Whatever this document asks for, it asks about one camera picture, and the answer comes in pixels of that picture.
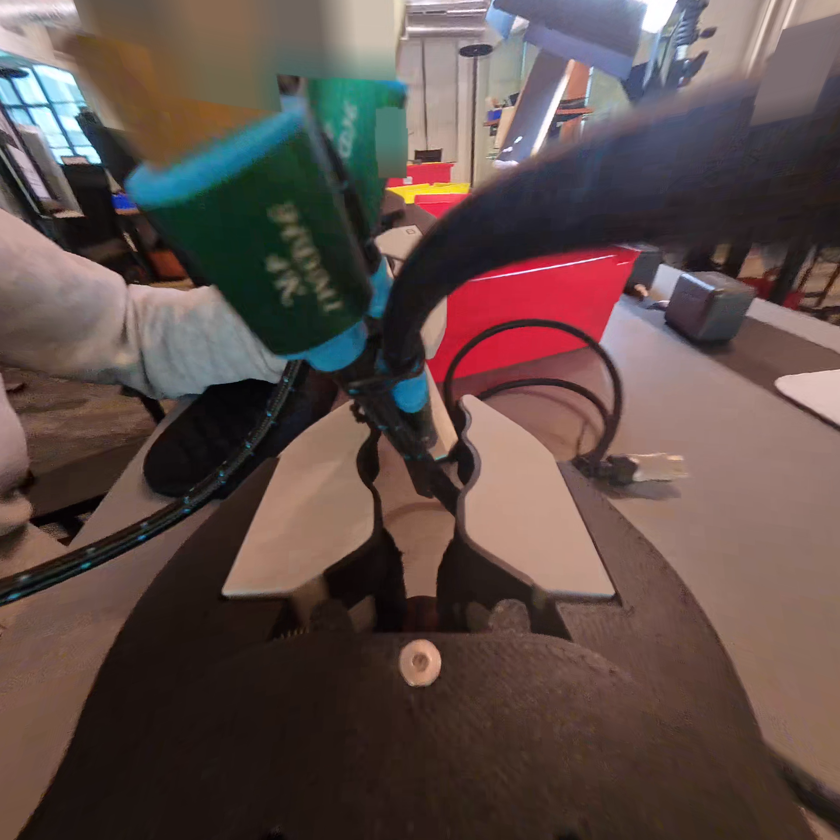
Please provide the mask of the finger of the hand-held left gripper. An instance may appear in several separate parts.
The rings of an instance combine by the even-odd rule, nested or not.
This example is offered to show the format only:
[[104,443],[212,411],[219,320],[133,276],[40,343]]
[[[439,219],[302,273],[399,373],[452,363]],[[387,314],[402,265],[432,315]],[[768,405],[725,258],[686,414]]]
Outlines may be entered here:
[[449,417],[445,401],[440,395],[431,372],[431,363],[443,342],[447,328],[447,306],[437,305],[427,317],[423,326],[423,346],[426,356],[426,376],[432,407],[436,441],[429,452],[436,461],[449,457],[458,442],[458,435]]
[[392,277],[397,276],[425,231],[417,225],[391,227],[375,237],[375,244],[385,258]]

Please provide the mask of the black floor lamp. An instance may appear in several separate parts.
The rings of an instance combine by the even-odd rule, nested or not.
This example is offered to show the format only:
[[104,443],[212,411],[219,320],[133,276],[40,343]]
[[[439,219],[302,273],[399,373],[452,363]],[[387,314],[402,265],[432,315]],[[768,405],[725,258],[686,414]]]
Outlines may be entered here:
[[493,46],[488,43],[463,45],[458,49],[462,59],[468,61],[470,68],[469,100],[469,183],[473,185],[476,171],[476,122],[478,105],[478,69],[479,61],[491,54]]

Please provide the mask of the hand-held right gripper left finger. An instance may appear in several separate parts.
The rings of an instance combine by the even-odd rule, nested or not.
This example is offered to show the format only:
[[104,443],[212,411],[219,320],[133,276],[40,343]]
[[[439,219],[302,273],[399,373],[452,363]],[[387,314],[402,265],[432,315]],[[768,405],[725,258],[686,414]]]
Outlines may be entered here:
[[222,595],[353,607],[384,577],[378,438],[346,402],[280,454]]

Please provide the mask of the led light panel on stand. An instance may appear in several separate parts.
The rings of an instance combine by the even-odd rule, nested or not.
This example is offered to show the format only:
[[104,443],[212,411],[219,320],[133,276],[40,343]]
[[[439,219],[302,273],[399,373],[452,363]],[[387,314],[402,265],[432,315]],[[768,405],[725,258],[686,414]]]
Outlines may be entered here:
[[533,53],[532,70],[561,79],[573,65],[628,80],[641,66],[637,54],[646,35],[658,35],[674,16],[677,1],[494,1],[487,25],[503,39],[521,32]]

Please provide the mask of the yellow plastic bin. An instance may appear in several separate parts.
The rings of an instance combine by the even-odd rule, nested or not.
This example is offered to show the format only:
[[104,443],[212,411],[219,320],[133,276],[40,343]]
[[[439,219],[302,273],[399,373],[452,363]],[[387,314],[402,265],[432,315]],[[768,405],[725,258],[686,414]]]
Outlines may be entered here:
[[466,195],[470,186],[466,182],[416,183],[389,185],[386,190],[399,195],[406,205],[415,204],[418,196]]

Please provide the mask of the person's left forearm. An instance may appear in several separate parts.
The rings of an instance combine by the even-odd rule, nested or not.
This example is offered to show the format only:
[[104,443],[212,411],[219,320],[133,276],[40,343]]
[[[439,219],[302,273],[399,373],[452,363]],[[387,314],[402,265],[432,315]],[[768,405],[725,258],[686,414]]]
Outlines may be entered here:
[[2,365],[147,396],[276,383],[287,362],[214,287],[135,286],[1,212]]

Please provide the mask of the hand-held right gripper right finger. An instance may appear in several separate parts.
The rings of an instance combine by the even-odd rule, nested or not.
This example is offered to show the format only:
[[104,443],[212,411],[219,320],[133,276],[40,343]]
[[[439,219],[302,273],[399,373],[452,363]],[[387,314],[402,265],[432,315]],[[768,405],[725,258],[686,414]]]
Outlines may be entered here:
[[460,401],[471,471],[458,498],[462,539],[530,590],[608,602],[616,588],[553,454],[476,396]]

